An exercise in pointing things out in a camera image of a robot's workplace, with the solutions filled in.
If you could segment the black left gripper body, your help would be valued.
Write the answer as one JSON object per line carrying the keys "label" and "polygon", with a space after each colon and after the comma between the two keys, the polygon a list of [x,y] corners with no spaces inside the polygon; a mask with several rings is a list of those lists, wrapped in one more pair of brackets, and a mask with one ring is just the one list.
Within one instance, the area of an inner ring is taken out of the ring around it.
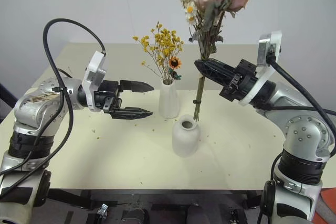
{"label": "black left gripper body", "polygon": [[94,92],[94,105],[104,113],[114,114],[120,109],[121,99],[119,98],[121,86],[117,81],[103,80],[98,90]]}

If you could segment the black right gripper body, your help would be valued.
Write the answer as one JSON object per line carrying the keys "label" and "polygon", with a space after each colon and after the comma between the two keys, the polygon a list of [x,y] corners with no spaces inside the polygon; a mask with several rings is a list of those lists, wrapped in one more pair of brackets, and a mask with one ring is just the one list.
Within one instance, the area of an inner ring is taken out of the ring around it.
{"label": "black right gripper body", "polygon": [[229,84],[224,85],[219,95],[228,101],[242,100],[256,83],[256,65],[242,59],[234,69]]}

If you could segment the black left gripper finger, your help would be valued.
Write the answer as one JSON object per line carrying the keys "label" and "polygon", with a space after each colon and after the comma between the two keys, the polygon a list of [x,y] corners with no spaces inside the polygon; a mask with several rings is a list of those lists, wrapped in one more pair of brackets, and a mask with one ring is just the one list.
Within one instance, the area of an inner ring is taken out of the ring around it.
{"label": "black left gripper finger", "polygon": [[137,93],[145,93],[154,90],[154,87],[145,82],[131,80],[120,80],[120,87],[122,90],[130,90]]}
{"label": "black left gripper finger", "polygon": [[152,114],[153,112],[142,108],[125,107],[112,110],[111,117],[119,120],[136,120],[146,118]]}

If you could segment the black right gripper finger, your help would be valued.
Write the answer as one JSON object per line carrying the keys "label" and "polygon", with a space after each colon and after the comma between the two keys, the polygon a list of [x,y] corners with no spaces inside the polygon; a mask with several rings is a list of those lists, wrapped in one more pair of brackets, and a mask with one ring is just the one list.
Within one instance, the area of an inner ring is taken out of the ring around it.
{"label": "black right gripper finger", "polygon": [[231,82],[233,76],[226,76],[224,74],[221,74],[217,71],[214,71],[209,63],[208,60],[195,60],[194,62],[195,67],[198,69],[198,71],[206,78],[222,85],[222,86],[228,86]]}
{"label": "black right gripper finger", "polygon": [[209,59],[208,63],[210,67],[221,74],[224,74],[226,76],[233,76],[235,74],[235,68],[232,66],[229,66],[217,59]]}

